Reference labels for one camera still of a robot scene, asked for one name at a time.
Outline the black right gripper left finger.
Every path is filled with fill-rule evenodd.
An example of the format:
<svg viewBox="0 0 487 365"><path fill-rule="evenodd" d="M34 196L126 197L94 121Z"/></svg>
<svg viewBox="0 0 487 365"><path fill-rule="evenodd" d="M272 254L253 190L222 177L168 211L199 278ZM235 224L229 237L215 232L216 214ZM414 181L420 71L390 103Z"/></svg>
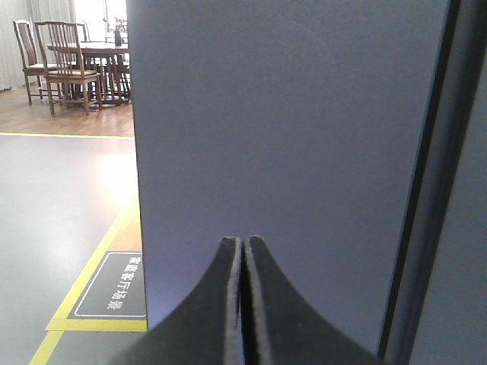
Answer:
<svg viewBox="0 0 487 365"><path fill-rule="evenodd" d="M191 293L111 364L238 364L242 241L221 239Z"/></svg>

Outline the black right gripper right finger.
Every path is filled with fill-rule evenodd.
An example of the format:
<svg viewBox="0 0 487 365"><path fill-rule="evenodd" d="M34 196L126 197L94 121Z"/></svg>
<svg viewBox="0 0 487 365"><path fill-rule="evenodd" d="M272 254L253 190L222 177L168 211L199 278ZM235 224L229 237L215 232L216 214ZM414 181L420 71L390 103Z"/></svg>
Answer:
<svg viewBox="0 0 487 365"><path fill-rule="evenodd" d="M266 242L243 245L241 319L246 364L383 364L317 313L282 272Z"/></svg>

